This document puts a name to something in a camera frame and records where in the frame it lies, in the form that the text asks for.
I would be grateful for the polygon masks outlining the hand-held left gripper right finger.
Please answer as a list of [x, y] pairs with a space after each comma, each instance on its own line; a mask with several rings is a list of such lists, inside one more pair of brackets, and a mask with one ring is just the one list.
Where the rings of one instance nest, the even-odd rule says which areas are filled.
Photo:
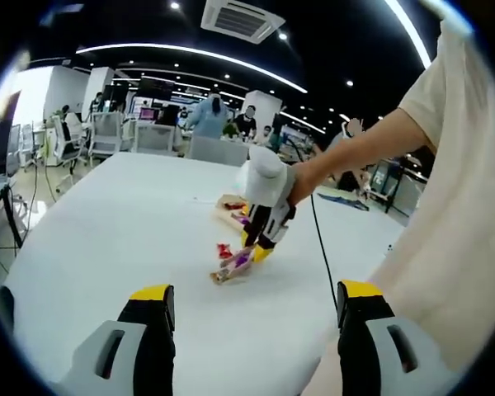
[[337, 283], [344, 395], [445, 395], [454, 379], [436, 342], [367, 282]]

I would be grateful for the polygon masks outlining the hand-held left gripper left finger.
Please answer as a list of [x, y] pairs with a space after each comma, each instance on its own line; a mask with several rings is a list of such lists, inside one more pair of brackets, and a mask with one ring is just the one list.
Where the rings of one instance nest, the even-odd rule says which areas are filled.
[[174, 331], [172, 285], [133, 293], [116, 321], [105, 321], [76, 348], [61, 394], [172, 395]]

